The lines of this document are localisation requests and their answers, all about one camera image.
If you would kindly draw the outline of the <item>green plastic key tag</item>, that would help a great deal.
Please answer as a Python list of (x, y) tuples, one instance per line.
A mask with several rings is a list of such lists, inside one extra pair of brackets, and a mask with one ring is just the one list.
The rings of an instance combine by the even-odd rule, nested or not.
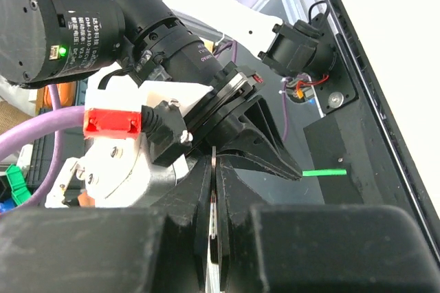
[(303, 177), (327, 177), (344, 175), (347, 175), (346, 169), (315, 169), (302, 172)]

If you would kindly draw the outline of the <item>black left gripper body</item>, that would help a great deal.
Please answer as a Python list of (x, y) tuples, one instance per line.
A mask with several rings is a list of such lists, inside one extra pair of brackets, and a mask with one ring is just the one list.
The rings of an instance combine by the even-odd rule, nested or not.
[(242, 103), (249, 99), (264, 86), (264, 80), (256, 70), (230, 61), (215, 74), (210, 86), (212, 90), (184, 116), (186, 127), (193, 136), (193, 149), (218, 124), (215, 116), (222, 108), (234, 100)]

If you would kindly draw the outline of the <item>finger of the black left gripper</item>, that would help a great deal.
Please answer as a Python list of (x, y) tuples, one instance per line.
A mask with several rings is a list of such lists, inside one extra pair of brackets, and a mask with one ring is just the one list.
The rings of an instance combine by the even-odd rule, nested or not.
[(286, 180), (300, 180), (303, 171), (281, 139), (266, 100), (257, 95), (236, 99), (213, 117), (216, 125), (206, 143), (234, 169), (266, 172)]

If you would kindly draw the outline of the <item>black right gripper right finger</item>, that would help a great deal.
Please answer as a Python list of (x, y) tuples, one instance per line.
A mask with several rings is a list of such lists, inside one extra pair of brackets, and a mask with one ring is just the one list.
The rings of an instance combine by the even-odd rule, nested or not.
[(415, 220), (388, 205), (271, 205), (217, 160), (223, 292), (438, 292)]

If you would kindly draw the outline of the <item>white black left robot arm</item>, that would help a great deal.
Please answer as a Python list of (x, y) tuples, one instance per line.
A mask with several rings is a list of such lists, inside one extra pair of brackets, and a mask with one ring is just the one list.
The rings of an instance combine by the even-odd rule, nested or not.
[(211, 87), (186, 115), (160, 106), (142, 113), (155, 165), (169, 166), (200, 144), (298, 180), (272, 117), (249, 99), (255, 88), (232, 65), (202, 56), (192, 34), (162, 0), (1, 0), (1, 75), (24, 89), (69, 83), (119, 63), (118, 74), (147, 81), (162, 66), (176, 83)]

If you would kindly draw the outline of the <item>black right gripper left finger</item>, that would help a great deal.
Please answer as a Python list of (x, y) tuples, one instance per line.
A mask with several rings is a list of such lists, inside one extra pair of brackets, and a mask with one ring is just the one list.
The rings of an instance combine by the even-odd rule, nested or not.
[(203, 292), (209, 157), (149, 207), (22, 208), (1, 218), (2, 292)]

